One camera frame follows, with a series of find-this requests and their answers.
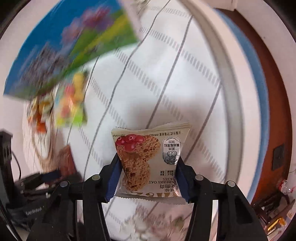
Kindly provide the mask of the cranberry oat cookie packet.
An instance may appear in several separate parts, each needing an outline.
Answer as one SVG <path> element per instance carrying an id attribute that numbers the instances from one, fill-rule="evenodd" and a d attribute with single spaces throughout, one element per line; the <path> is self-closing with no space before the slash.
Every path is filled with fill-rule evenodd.
<path id="1" fill-rule="evenodd" d="M 116 196 L 185 204 L 175 175 L 190 130 L 189 123 L 180 122 L 145 130 L 114 128 L 122 166 Z"/>

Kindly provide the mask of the colourful candy ball bag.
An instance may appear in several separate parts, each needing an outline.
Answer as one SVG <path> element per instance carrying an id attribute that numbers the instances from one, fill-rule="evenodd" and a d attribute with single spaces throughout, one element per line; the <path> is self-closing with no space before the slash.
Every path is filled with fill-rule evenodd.
<path id="1" fill-rule="evenodd" d="M 79 126 L 86 121 L 84 99 L 88 71 L 78 71 L 67 76 L 59 85 L 54 118 L 57 127 Z"/>

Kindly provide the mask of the white checked bed quilt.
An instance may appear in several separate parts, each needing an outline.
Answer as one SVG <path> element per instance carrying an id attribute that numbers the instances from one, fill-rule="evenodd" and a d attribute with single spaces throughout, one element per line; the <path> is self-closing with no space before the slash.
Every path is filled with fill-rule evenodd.
<path id="1" fill-rule="evenodd" d="M 141 45 L 112 51 L 85 65 L 87 123 L 60 128 L 56 147 L 70 145 L 88 178 L 111 162 L 111 130 L 189 122 L 184 162 L 211 181 L 227 171 L 227 125 L 218 71 L 199 24 L 179 1 L 149 1 L 140 18 Z"/>

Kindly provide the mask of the blue milk cardboard box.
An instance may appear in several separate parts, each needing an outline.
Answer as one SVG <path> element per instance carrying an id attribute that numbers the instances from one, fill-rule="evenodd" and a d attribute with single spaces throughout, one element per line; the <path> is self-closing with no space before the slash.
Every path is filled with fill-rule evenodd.
<path id="1" fill-rule="evenodd" d="M 4 95 L 31 100 L 90 60 L 140 40 L 132 1 L 59 1 L 33 28 L 6 78 Z"/>

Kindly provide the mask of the white bed frame edge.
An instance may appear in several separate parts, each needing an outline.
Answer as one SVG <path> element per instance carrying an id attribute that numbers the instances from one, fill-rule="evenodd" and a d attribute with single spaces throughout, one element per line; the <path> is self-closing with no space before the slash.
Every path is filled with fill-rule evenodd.
<path id="1" fill-rule="evenodd" d="M 198 22 L 215 59 L 228 126 L 227 172 L 252 201 L 268 148 L 270 114 L 266 80 L 250 40 L 224 13 L 202 1 L 182 1 Z"/>

